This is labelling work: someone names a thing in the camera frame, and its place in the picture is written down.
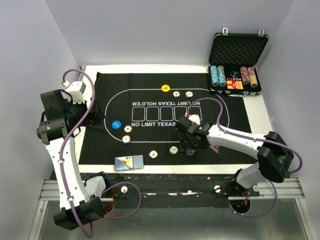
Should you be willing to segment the blue white chip stack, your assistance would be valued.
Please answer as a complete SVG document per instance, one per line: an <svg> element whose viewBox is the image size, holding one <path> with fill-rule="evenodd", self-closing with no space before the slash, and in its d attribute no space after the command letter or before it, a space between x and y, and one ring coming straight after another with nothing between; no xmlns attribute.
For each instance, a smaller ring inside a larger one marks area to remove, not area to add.
<svg viewBox="0 0 320 240"><path fill-rule="evenodd" d="M196 153L196 150L188 148L188 149L186 149L185 152L186 152L186 155L190 157L190 156L193 156Z"/></svg>

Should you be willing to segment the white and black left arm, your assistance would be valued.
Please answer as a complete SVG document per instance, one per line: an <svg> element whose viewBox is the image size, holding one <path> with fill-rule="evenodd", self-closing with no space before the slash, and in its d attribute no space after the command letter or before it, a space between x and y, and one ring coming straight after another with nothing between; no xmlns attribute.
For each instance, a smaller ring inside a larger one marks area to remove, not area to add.
<svg viewBox="0 0 320 240"><path fill-rule="evenodd" d="M103 171L82 179L75 149L74 130L98 126L104 117L96 98L90 108L63 89L42 93L40 98L44 111L36 134L52 160L59 190L60 211L53 220L59 227L74 230L104 217L101 198L111 191Z"/></svg>

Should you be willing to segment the grey white 1 chip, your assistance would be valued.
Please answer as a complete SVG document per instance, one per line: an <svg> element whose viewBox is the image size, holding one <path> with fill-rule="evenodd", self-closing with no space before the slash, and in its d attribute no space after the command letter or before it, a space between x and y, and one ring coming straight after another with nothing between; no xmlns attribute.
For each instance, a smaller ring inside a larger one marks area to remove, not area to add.
<svg viewBox="0 0 320 240"><path fill-rule="evenodd" d="M131 142L131 137L130 137L129 135L124 135L124 136L122 137L122 142L123 142L124 144L129 144L129 143Z"/></svg>

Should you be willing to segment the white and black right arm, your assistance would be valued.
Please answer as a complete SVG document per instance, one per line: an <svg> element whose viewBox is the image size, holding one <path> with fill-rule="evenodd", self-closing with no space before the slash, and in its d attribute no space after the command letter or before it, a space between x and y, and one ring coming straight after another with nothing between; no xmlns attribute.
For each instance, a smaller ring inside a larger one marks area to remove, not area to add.
<svg viewBox="0 0 320 240"><path fill-rule="evenodd" d="M228 184L229 193L236 196L243 195L261 182L282 183L294 158L282 137L273 131L266 135L246 133L185 116L179 119L175 129L180 133L180 142L185 150L218 145L257 160L255 164L239 169Z"/></svg>

